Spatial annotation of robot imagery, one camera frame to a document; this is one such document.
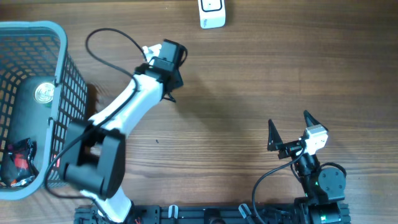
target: small white device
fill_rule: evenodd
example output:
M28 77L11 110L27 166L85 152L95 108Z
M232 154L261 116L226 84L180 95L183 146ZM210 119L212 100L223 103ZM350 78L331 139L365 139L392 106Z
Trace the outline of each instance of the small white device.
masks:
M225 25L224 0L198 0L200 26L203 29L222 27Z

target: candy wrapper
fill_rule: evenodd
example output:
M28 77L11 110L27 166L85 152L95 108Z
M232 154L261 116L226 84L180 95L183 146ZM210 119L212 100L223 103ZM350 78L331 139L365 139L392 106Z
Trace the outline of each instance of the candy wrapper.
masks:
M7 152L16 168L16 175L10 177L10 187L29 185L39 173L33 165L36 153L36 142L30 138L7 146Z

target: white sensor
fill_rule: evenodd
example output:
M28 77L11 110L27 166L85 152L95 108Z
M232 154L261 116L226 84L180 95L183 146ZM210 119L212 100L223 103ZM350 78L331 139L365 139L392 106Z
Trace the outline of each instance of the white sensor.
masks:
M198 0L200 26L203 29L217 28L225 25L224 0Z

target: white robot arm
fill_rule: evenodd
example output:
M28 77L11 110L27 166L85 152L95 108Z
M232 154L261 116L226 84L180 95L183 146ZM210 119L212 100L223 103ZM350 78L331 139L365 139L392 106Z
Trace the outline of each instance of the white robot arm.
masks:
M143 50L148 61L136 68L135 80L131 80L103 111L88 121L71 123L65 142L103 123L116 108L126 104L108 122L98 127L98 131L66 152L60 166L61 178L80 189L84 196L94 199L107 218L116 223L123 222L132 207L132 202L121 188L125 165L124 139L164 95L183 85L178 68L183 63L183 54L187 55L184 46L164 40L162 45L143 47ZM99 157L82 154L84 147L97 143L102 145Z

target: plastic basket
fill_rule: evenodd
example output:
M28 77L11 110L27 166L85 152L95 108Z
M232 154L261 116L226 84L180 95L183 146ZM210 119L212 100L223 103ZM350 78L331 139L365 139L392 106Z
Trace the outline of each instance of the plastic basket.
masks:
M27 187L0 187L0 199L18 200L40 188L49 162L62 150L69 122L85 118L87 86L67 45L65 31L54 22L0 22L0 154L6 155L7 144L31 138L37 142L39 171ZM55 85L50 106L34 99L43 82ZM1 158L5 166L6 157ZM57 166L49 183L63 185Z

